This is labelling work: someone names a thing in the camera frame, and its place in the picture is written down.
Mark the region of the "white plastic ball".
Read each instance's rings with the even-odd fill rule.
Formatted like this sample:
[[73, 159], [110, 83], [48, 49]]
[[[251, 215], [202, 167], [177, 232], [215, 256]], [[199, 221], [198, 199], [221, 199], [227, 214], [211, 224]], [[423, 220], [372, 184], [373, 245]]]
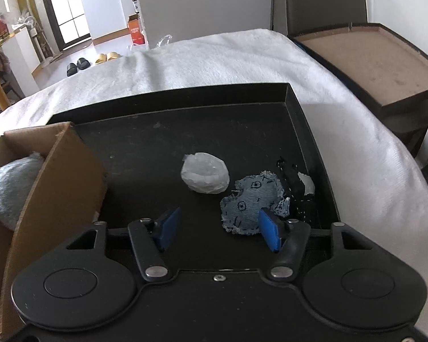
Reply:
[[205, 152], [186, 154], [180, 176], [197, 193], [219, 194], [229, 186], [229, 171], [225, 162]]

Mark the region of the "brown cardboard box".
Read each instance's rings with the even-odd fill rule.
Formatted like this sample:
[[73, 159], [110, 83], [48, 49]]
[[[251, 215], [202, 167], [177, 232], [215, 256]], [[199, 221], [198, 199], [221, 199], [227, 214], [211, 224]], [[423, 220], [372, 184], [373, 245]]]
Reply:
[[97, 219], [106, 193], [105, 168], [69, 122], [0, 136], [0, 168], [33, 152], [44, 163], [16, 229], [0, 221], [0, 341], [24, 326], [11, 300], [17, 274]]

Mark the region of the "fluffy light blue plush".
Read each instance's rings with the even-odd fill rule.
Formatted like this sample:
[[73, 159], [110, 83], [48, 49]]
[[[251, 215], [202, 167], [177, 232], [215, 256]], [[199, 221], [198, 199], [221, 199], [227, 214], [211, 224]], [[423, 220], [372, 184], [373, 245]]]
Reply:
[[14, 231], [45, 159], [39, 153], [0, 167], [0, 221]]

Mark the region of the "black spray bottle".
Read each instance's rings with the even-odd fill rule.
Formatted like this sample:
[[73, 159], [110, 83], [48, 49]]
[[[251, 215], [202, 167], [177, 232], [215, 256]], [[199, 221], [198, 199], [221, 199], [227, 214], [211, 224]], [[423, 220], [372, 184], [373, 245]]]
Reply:
[[132, 3], [134, 5], [134, 11], [136, 14], [140, 12], [140, 6], [138, 0], [132, 0]]

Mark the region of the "black shallow tray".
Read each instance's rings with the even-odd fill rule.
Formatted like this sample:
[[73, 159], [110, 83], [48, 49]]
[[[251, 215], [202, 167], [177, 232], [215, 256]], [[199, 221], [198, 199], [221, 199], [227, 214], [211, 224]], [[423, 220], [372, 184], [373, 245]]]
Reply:
[[220, 195], [191, 191], [180, 176], [187, 154], [222, 159], [232, 181], [275, 171], [284, 159], [309, 174], [315, 198], [308, 220], [327, 229], [339, 218], [326, 169], [299, 102], [288, 84], [193, 87], [56, 110], [107, 171], [100, 219], [124, 227], [181, 209], [167, 259], [182, 268], [251, 267], [270, 257], [260, 235], [233, 235], [221, 224]]

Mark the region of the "clear plastic bag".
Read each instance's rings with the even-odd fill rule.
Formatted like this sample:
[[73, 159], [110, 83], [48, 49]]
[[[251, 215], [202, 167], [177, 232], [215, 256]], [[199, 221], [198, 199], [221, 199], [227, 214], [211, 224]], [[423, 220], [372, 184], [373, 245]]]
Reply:
[[172, 40], [172, 35], [165, 35], [157, 42], [156, 47], [161, 48], [163, 46], [167, 46], [172, 42]]

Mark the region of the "blue denim fabric scrap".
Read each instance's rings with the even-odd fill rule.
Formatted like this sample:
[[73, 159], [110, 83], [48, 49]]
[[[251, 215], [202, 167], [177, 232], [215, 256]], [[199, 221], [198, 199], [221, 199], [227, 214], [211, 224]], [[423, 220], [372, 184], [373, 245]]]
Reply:
[[262, 208], [275, 215], [289, 216], [290, 198], [277, 175], [271, 171], [249, 175], [235, 182], [233, 193], [220, 202], [224, 230], [238, 235], [260, 232], [258, 217]]

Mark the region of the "brown framed board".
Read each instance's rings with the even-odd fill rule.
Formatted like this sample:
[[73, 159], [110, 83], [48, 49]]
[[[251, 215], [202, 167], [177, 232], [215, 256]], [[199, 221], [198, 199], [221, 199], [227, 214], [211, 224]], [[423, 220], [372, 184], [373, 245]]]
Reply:
[[382, 24], [318, 28], [293, 40], [378, 117], [428, 100], [428, 55]]

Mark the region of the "white kitchen cabinet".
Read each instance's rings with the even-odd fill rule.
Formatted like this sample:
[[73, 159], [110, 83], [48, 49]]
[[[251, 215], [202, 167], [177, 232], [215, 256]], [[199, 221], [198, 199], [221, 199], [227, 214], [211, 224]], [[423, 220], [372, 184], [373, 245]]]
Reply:
[[81, 3], [93, 41], [124, 31], [129, 16], [135, 13], [132, 0], [81, 0]]

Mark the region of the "left black slipper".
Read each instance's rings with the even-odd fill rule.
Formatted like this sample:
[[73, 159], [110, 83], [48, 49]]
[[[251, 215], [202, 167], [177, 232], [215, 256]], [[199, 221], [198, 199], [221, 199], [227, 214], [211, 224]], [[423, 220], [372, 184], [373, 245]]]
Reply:
[[66, 76], [70, 77], [78, 73], [78, 66], [75, 63], [69, 63], [67, 65]]

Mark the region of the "right black slipper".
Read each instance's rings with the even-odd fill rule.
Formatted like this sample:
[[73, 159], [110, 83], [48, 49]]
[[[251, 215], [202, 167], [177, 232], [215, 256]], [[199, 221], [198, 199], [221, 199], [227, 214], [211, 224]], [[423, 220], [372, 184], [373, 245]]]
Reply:
[[91, 63], [89, 62], [89, 60], [81, 57], [77, 60], [76, 65], [79, 70], [86, 70], [91, 66]]

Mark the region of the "black stitched fabric piece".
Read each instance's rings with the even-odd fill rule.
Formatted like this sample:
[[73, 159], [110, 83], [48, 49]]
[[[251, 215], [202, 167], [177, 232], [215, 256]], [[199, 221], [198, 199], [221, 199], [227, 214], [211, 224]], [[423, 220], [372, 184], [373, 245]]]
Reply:
[[312, 178], [299, 171], [295, 164], [288, 164], [280, 157], [277, 160], [278, 177], [282, 199], [277, 204], [277, 213], [289, 219], [309, 220], [309, 212], [315, 198], [315, 184]]

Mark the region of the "black slipper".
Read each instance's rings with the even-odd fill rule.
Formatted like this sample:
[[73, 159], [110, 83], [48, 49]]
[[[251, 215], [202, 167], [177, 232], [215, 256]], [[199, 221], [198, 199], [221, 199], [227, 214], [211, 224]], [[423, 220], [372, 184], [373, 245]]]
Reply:
[[69, 63], [67, 65], [66, 76], [70, 77], [78, 73], [78, 66], [75, 63]]
[[76, 65], [79, 70], [86, 70], [91, 66], [91, 63], [89, 62], [89, 60], [81, 57], [77, 60]]

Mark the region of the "white bed blanket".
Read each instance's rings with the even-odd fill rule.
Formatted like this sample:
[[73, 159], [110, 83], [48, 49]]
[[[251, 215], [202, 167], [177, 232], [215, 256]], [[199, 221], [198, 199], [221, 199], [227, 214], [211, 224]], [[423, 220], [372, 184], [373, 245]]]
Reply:
[[[417, 162], [335, 76], [280, 33], [222, 33], [93, 66], [1, 113], [0, 136], [104, 100], [247, 83], [291, 85], [342, 219], [414, 267], [428, 286], [428, 184]], [[428, 300], [417, 327], [428, 335]]]

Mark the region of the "orange cardboard carton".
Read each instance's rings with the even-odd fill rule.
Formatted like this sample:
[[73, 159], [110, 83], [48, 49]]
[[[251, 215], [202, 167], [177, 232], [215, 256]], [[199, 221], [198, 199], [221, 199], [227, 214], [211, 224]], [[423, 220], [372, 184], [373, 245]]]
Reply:
[[145, 37], [140, 28], [140, 18], [138, 13], [135, 13], [128, 17], [127, 28], [130, 33], [132, 44], [134, 45], [145, 44]]

